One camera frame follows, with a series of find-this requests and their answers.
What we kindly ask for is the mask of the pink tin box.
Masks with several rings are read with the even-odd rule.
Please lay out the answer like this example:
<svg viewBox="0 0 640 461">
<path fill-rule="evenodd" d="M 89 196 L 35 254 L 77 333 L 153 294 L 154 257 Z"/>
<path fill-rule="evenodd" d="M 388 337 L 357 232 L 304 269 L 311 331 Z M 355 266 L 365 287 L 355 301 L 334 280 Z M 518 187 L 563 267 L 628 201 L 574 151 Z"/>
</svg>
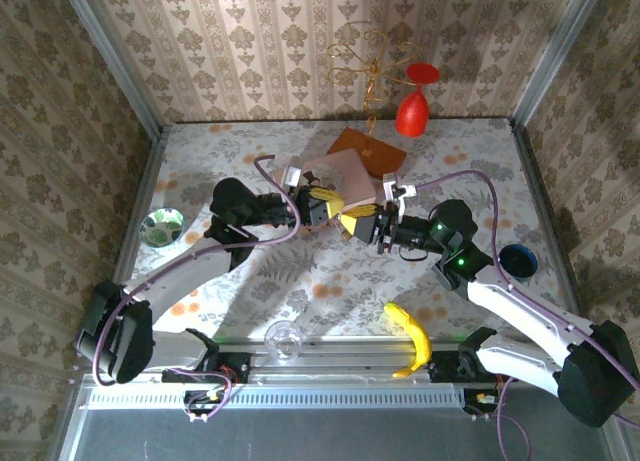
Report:
<svg viewBox="0 0 640 461">
<path fill-rule="evenodd" d="M 287 164 L 299 166 L 302 169 L 300 183 L 297 188 L 286 189 L 280 185 L 282 170 Z M 330 219 L 320 226 L 324 227 L 338 220 L 341 213 L 360 205 L 371 204 L 376 199 L 376 189 L 371 181 L 359 154 L 353 149 L 347 149 L 311 161 L 303 162 L 297 156 L 278 156 L 275 161 L 274 177 L 277 184 L 293 198 L 297 190 L 302 187 L 321 187 L 334 190 L 345 200 L 345 206 L 337 215 L 330 215 Z"/>
</svg>

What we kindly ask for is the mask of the blue cup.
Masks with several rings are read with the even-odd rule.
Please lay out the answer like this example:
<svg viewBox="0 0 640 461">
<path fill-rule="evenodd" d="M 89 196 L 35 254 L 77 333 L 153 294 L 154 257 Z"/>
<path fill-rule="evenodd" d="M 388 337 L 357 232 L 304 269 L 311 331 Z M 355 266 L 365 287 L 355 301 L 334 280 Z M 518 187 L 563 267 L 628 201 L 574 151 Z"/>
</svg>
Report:
<svg viewBox="0 0 640 461">
<path fill-rule="evenodd" d="M 511 277 L 520 282 L 526 282 L 538 270 L 535 254 L 521 244 L 504 246 L 499 252 L 499 263 Z"/>
</svg>

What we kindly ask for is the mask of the floral table cover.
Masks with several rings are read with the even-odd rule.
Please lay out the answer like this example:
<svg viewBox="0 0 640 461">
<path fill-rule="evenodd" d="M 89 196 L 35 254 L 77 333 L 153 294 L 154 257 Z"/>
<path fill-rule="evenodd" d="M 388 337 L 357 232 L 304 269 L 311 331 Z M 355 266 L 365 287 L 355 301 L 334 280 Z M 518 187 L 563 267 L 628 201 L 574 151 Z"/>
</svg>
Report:
<svg viewBox="0 0 640 461">
<path fill-rule="evenodd" d="M 134 274 L 143 275 L 196 243 L 209 227 L 218 181 L 234 177 L 266 193 L 269 184 L 253 164 L 257 156 L 310 161 L 325 155 L 344 129 L 342 121 L 174 126 L 149 208 L 179 210 L 185 232 L 164 249 L 141 246 Z M 386 121 L 374 135 L 406 152 L 400 177 L 422 186 L 406 203 L 409 215 L 425 217 L 441 201 L 463 200 L 479 227 L 476 245 L 485 252 L 512 243 L 531 249 L 538 270 L 528 288 L 566 307 L 508 120 L 436 119 L 417 138 L 399 135 Z M 372 246 L 343 239 L 332 225 L 302 229 L 289 241 L 270 226 L 256 228 L 255 234 L 263 245 L 240 268 L 193 290 L 155 329 L 195 328 L 221 338 L 260 339 L 273 323 L 289 320 L 309 338 L 394 337 L 401 329 L 383 310 L 394 302 L 438 340 L 459 340 L 481 326 L 511 330 L 493 313 L 446 291 L 431 270 L 432 257 L 407 250 L 381 255 Z"/>
</svg>

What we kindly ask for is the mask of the red wine glass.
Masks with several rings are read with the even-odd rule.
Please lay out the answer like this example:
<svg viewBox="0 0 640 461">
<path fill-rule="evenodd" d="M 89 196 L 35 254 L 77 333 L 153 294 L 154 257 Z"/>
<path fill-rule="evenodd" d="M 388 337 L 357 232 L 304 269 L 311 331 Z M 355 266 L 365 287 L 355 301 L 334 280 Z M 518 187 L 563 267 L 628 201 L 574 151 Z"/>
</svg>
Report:
<svg viewBox="0 0 640 461">
<path fill-rule="evenodd" d="M 413 83 L 414 89 L 398 107 L 395 127 L 403 136 L 417 137 L 426 130 L 430 116 L 429 103 L 423 88 L 437 82 L 440 72 L 432 64 L 419 62 L 409 65 L 406 74 Z"/>
</svg>

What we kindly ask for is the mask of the yellow banana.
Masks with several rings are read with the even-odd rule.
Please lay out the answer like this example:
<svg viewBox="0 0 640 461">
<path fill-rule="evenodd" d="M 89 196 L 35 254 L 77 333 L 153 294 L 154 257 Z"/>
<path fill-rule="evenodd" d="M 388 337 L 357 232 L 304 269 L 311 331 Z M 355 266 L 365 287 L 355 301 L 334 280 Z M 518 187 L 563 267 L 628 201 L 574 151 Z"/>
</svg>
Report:
<svg viewBox="0 0 640 461">
<path fill-rule="evenodd" d="M 433 353 L 431 340 L 422 324 L 401 306 L 388 302 L 384 305 L 384 312 L 405 331 L 414 344 L 413 361 L 393 373 L 394 378 L 407 378 L 431 360 Z"/>
</svg>

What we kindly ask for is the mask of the green patterned bowl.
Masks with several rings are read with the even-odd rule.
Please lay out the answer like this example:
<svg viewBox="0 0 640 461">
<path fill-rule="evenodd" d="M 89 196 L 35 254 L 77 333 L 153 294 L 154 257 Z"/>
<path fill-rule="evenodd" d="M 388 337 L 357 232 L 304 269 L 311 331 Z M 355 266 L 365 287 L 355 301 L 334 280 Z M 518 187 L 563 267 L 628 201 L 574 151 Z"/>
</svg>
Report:
<svg viewBox="0 0 640 461">
<path fill-rule="evenodd" d="M 177 209 L 163 207 L 144 217 L 139 226 L 139 240 L 145 246 L 161 249 L 177 242 L 184 230 L 184 215 Z"/>
</svg>

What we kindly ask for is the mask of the clear glass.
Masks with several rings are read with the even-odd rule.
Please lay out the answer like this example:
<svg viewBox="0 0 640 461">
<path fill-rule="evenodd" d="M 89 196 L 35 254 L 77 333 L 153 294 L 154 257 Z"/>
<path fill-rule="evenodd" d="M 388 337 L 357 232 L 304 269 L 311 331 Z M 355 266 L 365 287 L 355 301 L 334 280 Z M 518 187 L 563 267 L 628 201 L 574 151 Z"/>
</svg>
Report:
<svg viewBox="0 0 640 461">
<path fill-rule="evenodd" d="M 303 332 L 293 321 L 273 323 L 266 331 L 264 345 L 271 358 L 279 363 L 296 359 L 303 346 Z"/>
</svg>

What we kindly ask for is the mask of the small black connector board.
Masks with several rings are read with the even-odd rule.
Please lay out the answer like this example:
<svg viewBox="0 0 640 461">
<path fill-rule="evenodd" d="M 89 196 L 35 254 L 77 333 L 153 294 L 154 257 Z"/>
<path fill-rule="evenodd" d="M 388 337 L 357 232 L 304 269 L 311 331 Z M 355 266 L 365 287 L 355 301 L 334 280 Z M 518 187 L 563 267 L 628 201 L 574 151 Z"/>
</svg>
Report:
<svg viewBox="0 0 640 461">
<path fill-rule="evenodd" d="M 481 419 L 495 418 L 498 415 L 503 389 L 463 389 L 463 411 Z"/>
<path fill-rule="evenodd" d="M 183 399 L 184 412 L 191 423 L 206 423 L 227 404 L 228 398 L 229 393 L 222 389 L 186 391 Z"/>
</svg>

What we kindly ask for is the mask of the grey metal panel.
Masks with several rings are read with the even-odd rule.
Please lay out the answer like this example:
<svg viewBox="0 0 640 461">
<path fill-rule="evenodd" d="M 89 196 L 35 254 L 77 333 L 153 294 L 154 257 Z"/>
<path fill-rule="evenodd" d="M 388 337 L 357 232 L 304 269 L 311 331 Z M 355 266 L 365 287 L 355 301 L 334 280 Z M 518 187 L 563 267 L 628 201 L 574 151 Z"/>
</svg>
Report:
<svg viewBox="0 0 640 461">
<path fill-rule="evenodd" d="M 430 386 L 304 385 L 291 388 Z M 501 417 L 463 409 L 86 410 L 79 383 L 45 461 L 640 461 L 616 422 L 589 428 L 551 396 L 511 387 Z"/>
</svg>

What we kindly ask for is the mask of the aluminium side rail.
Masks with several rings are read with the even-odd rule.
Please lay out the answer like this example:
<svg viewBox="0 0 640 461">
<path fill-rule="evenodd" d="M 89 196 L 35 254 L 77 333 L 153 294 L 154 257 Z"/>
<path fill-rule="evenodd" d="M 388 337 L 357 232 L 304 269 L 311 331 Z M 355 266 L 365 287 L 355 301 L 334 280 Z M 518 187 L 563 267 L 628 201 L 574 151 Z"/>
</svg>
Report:
<svg viewBox="0 0 640 461">
<path fill-rule="evenodd" d="M 509 121 L 515 138 L 525 179 L 535 204 L 545 242 L 550 249 L 551 267 L 556 275 L 566 307 L 561 308 L 536 294 L 531 288 L 515 282 L 512 289 L 498 288 L 506 299 L 499 303 L 506 310 L 502 318 L 529 337 L 549 355 L 557 359 L 583 345 L 592 332 L 591 322 L 581 317 L 575 276 L 557 238 L 557 223 L 543 183 L 526 128 Z"/>
<path fill-rule="evenodd" d="M 149 211 L 169 134 L 169 128 L 162 129 L 160 136 L 151 145 L 151 149 L 140 178 L 140 183 L 136 192 L 136 197 L 114 268 L 113 276 L 110 280 L 103 280 L 99 282 L 92 289 L 88 297 L 88 301 L 85 306 L 85 313 L 77 334 L 78 340 L 80 339 L 81 332 L 85 329 L 86 325 L 89 326 L 89 332 L 93 334 L 95 332 L 95 325 L 100 323 L 100 312 L 104 308 L 104 302 L 94 302 L 95 293 L 99 292 L 102 288 L 110 287 L 111 285 L 121 285 L 132 277 L 136 256 L 140 246 L 139 226 Z"/>
</svg>

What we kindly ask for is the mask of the aluminium long mounting rail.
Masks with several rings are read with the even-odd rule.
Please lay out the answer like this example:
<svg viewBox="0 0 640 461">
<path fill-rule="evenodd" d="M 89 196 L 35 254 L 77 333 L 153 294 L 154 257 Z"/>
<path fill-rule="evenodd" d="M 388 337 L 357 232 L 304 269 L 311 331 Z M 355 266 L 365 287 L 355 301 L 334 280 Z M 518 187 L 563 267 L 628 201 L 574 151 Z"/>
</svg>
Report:
<svg viewBox="0 0 640 461">
<path fill-rule="evenodd" d="M 161 383 L 165 369 L 193 368 L 204 356 L 220 352 L 246 352 L 251 355 L 250 374 L 284 377 L 359 376 L 381 372 L 386 378 L 409 365 L 415 350 L 406 343 L 381 345 L 372 343 L 308 343 L 300 355 L 291 361 L 279 363 L 270 357 L 265 347 L 256 344 L 219 345 L 209 338 L 168 338 L 136 340 L 129 344 L 106 345 L 97 351 L 97 342 L 83 339 L 74 344 L 78 356 L 90 362 L 99 356 L 98 368 L 108 379 L 107 385 L 126 384 L 141 375 L 154 375 Z"/>
</svg>

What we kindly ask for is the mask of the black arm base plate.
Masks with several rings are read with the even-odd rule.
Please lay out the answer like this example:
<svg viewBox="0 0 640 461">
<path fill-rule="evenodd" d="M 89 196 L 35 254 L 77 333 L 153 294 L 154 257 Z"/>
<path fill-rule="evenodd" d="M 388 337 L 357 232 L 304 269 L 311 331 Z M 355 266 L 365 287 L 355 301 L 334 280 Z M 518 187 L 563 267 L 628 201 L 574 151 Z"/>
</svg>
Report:
<svg viewBox="0 0 640 461">
<path fill-rule="evenodd" d="M 193 368 L 172 367 L 161 375 L 163 383 L 225 383 L 244 384 L 250 374 L 251 355 L 246 352 L 220 352 L 204 356 Z"/>
<path fill-rule="evenodd" d="M 455 351 L 435 351 L 427 366 L 434 383 L 489 383 L 497 375 L 486 371 L 474 355 Z"/>
</svg>

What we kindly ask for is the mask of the aluminium corner post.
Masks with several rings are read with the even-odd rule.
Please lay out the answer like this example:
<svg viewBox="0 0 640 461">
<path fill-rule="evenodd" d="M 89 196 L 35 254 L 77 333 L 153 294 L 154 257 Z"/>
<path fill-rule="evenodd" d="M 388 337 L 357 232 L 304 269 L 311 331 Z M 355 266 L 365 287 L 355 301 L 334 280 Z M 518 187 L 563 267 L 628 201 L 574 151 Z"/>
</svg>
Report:
<svg viewBox="0 0 640 461">
<path fill-rule="evenodd" d="M 598 1 L 570 0 L 513 113 L 517 125 L 533 117 Z"/>
<path fill-rule="evenodd" d="M 122 90 L 153 143 L 157 143 L 163 129 L 158 116 L 143 93 L 142 84 L 133 72 L 133 65 L 125 60 L 125 50 L 118 36 L 108 26 L 107 15 L 94 0 L 68 0 L 84 25 L 89 37 L 103 57 L 116 83 Z"/>
</svg>

